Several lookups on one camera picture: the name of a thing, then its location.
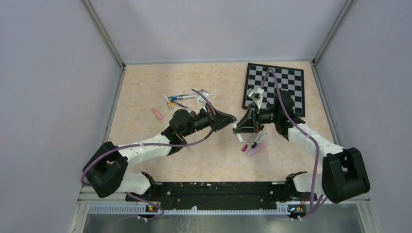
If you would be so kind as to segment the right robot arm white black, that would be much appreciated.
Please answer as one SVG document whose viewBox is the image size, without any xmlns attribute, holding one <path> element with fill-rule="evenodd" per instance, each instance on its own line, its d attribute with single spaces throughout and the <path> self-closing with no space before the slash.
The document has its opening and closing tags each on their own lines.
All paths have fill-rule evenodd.
<svg viewBox="0 0 412 233">
<path fill-rule="evenodd" d="M 293 111 L 294 101 L 286 91 L 275 96 L 273 106 L 258 109 L 251 103 L 246 114 L 233 132 L 259 133 L 266 124 L 273 123 L 279 135 L 303 148 L 315 158 L 322 172 L 310 175 L 298 172 L 287 176 L 285 194 L 298 200 L 304 193 L 324 195 L 333 203 L 368 193 L 371 189 L 361 152 L 356 148 L 345 149 L 323 138 L 312 130 Z"/>
</svg>

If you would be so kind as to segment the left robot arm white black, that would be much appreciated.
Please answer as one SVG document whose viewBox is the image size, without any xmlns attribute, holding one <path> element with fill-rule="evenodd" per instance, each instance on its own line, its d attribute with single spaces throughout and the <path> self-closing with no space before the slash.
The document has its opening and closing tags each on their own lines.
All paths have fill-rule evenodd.
<svg viewBox="0 0 412 233">
<path fill-rule="evenodd" d="M 185 138 L 210 128 L 207 136 L 237 121 L 237 118 L 216 110 L 199 113 L 184 109 L 177 110 L 169 126 L 156 136 L 128 145 L 116 146 L 111 141 L 103 143 L 83 168 L 81 181 L 90 185 L 99 198 L 106 198 L 115 192 L 133 192 L 143 200 L 154 198 L 156 188 L 148 175 L 130 174 L 127 169 L 157 157 L 179 152 L 191 146 Z"/>
</svg>

